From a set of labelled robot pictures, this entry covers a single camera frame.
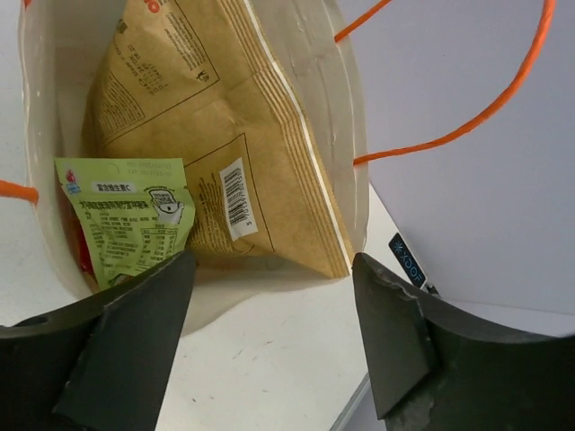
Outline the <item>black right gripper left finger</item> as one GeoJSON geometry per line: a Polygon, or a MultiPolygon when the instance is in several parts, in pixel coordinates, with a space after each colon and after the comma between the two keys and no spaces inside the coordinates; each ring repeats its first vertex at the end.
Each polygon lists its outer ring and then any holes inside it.
{"type": "Polygon", "coordinates": [[[118,286],[1,329],[3,430],[153,430],[197,263],[182,251],[118,286]]]}

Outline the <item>cream paper gift bag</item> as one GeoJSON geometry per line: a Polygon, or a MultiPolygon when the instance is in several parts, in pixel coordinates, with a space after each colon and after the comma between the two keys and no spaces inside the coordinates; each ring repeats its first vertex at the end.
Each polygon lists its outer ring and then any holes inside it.
{"type": "MultiPolygon", "coordinates": [[[[1,176],[40,193],[38,204],[1,201],[1,322],[11,326],[88,296],[73,210],[55,160],[88,155],[81,138],[88,92],[123,14],[121,1],[1,4],[1,176]]],[[[350,44],[329,34],[343,17],[333,1],[257,1],[271,52],[301,102],[355,247],[389,262],[376,243],[394,224],[367,170],[350,167],[367,147],[358,67],[350,44]]],[[[238,324],[277,327],[289,318],[358,326],[349,279],[330,280],[283,259],[233,259],[199,272],[185,331],[238,324]]]]}

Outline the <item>brown potato chips bag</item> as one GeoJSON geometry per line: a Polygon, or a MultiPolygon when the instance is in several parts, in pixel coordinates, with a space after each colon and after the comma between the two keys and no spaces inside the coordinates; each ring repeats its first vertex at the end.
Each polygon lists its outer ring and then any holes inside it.
{"type": "Polygon", "coordinates": [[[127,1],[88,93],[84,150],[179,158],[204,259],[346,277],[353,248],[305,111],[248,1],[127,1]]]}

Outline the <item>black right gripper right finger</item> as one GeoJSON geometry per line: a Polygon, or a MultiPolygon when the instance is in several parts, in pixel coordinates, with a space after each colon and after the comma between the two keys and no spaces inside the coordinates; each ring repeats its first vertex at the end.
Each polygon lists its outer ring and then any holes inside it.
{"type": "Polygon", "coordinates": [[[389,430],[571,430],[574,338],[461,310],[366,253],[352,265],[378,419],[389,430]]]}

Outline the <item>red candy pouch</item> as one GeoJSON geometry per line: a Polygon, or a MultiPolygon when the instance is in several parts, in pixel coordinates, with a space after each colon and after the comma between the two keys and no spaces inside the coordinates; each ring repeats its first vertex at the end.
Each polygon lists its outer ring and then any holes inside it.
{"type": "Polygon", "coordinates": [[[75,264],[90,291],[93,294],[96,294],[99,292],[99,287],[96,283],[90,252],[88,250],[80,221],[70,203],[64,204],[62,209],[62,218],[66,241],[71,250],[75,264]]]}

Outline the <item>light green snack pouch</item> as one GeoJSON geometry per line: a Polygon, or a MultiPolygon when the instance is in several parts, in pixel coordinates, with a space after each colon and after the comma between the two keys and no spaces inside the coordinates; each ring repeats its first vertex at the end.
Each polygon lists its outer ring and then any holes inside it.
{"type": "Polygon", "coordinates": [[[185,248],[196,208],[181,159],[58,157],[55,167],[99,288],[135,277],[185,248]]]}

